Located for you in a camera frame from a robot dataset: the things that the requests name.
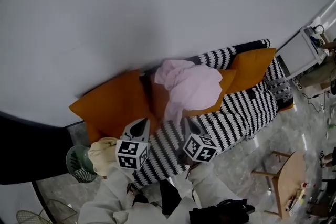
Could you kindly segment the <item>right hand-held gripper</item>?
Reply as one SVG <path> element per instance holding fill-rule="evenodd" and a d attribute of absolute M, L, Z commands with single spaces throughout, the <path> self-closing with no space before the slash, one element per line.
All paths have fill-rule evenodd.
<path fill-rule="evenodd" d="M 213 160 L 218 147 L 197 122 L 183 118 L 183 134 L 186 139 L 183 151 L 192 161 L 208 163 Z"/>

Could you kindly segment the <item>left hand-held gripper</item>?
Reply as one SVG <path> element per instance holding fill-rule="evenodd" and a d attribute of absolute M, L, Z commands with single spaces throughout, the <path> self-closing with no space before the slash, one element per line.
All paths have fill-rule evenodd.
<path fill-rule="evenodd" d="M 150 120 L 137 119 L 128 124 L 117 140 L 115 156 L 124 169 L 140 170 L 149 156 Z"/>

